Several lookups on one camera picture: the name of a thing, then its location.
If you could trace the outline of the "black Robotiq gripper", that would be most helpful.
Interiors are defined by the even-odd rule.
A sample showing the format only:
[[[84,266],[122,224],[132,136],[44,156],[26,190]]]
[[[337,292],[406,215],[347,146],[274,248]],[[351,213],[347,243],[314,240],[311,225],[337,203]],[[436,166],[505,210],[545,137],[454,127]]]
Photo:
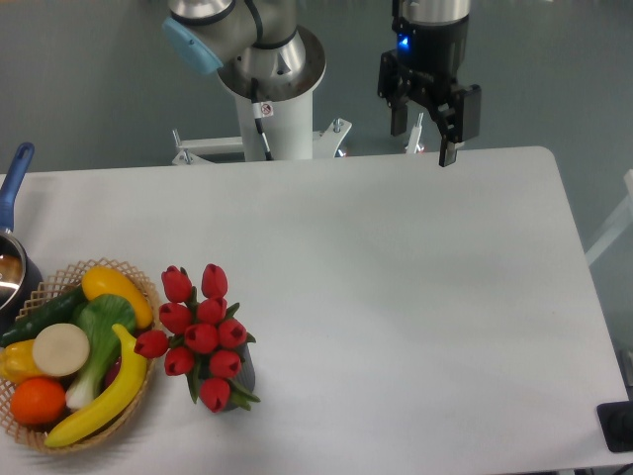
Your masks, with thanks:
[[[399,14],[392,23],[396,47],[380,59],[377,93],[391,111],[391,135],[397,137],[407,130],[407,101],[430,109],[441,136],[441,167],[453,164],[459,145],[480,133],[482,88],[457,81],[468,25],[468,16],[428,24]]]

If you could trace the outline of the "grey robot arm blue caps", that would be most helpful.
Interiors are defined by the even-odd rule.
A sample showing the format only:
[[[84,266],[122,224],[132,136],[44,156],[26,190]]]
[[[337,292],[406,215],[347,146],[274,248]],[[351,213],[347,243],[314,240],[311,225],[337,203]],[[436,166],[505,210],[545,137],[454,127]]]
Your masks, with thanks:
[[[333,157],[350,131],[335,119],[313,127],[313,94],[326,59],[319,39],[297,20],[293,1],[172,1],[162,30],[174,50],[202,75],[216,74],[232,95],[240,135],[235,140],[178,142],[177,154],[241,150],[248,161]],[[467,1],[396,1],[395,47],[380,58],[377,93],[391,112],[393,136],[408,134],[420,150],[420,126],[407,122],[416,103],[436,125],[439,163],[452,164],[461,143],[480,132],[482,90],[457,79],[468,36]]]

